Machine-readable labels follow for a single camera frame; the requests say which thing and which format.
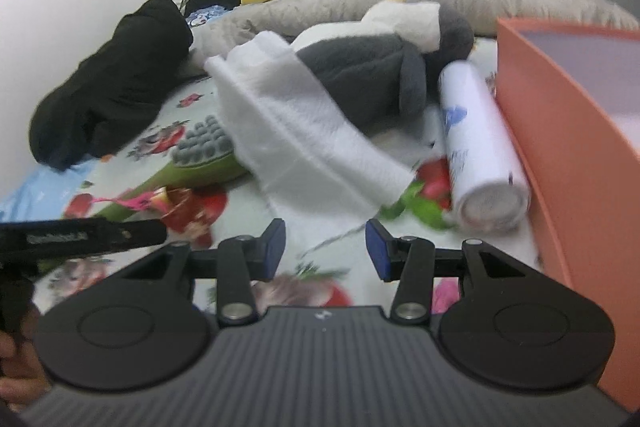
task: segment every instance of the orange box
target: orange box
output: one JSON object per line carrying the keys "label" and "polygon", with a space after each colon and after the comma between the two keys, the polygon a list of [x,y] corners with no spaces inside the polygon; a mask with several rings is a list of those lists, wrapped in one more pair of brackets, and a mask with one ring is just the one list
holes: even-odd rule
{"label": "orange box", "polygon": [[531,183],[543,269],[612,318],[600,386],[637,409],[640,32],[501,20],[496,86]]}

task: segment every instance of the white bottle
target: white bottle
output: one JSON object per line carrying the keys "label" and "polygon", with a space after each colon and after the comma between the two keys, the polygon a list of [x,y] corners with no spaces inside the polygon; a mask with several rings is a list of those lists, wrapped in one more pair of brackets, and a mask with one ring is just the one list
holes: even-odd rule
{"label": "white bottle", "polygon": [[512,229],[527,214],[530,190],[495,100],[466,60],[444,68],[439,84],[457,223]]}

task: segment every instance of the stuffed animal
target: stuffed animal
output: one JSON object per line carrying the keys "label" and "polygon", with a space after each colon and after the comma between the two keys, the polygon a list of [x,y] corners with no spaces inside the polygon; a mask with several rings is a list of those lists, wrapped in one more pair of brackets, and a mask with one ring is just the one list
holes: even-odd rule
{"label": "stuffed animal", "polygon": [[418,116],[438,99],[438,77],[465,60],[474,33],[455,10],[435,2],[382,1],[360,22],[312,26],[292,43],[348,120],[360,130],[377,121]]}

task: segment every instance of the circular black cover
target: circular black cover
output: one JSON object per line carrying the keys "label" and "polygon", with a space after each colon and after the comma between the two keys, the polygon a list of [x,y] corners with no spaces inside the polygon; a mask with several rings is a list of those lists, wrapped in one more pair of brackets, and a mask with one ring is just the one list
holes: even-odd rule
{"label": "circular black cover", "polygon": [[205,317],[159,282],[114,279],[44,315],[34,338],[55,380],[121,392],[149,387],[191,365],[209,341]]}
{"label": "circular black cover", "polygon": [[456,302],[438,332],[465,372],[518,391],[551,392],[598,378],[613,349],[613,325],[592,301],[563,286],[493,280]]}

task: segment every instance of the human hand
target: human hand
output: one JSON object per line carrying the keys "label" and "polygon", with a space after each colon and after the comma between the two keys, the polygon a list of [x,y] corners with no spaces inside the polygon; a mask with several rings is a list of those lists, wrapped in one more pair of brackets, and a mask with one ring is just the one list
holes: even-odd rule
{"label": "human hand", "polygon": [[16,346],[14,339],[0,331],[0,399],[16,410],[45,394],[49,382],[31,342],[40,313],[32,307],[22,320],[25,340]]}

